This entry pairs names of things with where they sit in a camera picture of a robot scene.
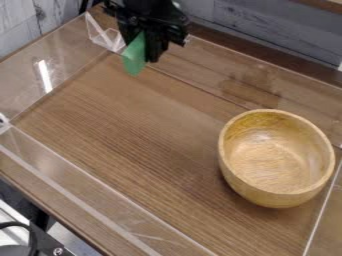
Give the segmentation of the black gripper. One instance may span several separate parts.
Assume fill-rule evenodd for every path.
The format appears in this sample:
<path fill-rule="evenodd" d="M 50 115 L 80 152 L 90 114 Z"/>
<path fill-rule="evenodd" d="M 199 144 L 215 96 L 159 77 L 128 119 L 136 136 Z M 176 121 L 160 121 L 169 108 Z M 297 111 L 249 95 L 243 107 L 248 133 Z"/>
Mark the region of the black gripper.
<path fill-rule="evenodd" d="M 102 0 L 104 12 L 116 18 L 125 45 L 145 32 L 145 60 L 156 63 L 169 42 L 183 46 L 189 19 L 173 0 Z"/>

